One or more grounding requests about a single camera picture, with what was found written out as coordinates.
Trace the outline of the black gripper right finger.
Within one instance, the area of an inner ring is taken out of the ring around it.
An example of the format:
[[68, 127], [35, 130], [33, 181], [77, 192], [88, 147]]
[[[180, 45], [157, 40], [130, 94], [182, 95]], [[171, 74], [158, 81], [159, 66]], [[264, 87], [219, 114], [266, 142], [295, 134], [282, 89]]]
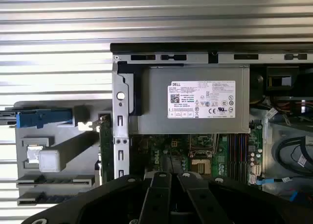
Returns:
[[311, 224], [313, 209], [227, 178], [178, 175], [202, 224]]

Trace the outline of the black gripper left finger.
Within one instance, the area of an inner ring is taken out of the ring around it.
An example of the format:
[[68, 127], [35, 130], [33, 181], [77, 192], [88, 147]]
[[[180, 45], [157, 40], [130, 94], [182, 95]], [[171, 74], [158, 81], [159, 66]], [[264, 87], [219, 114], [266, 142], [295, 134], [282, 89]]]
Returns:
[[125, 175], [27, 218], [25, 224], [166, 224], [172, 175]]

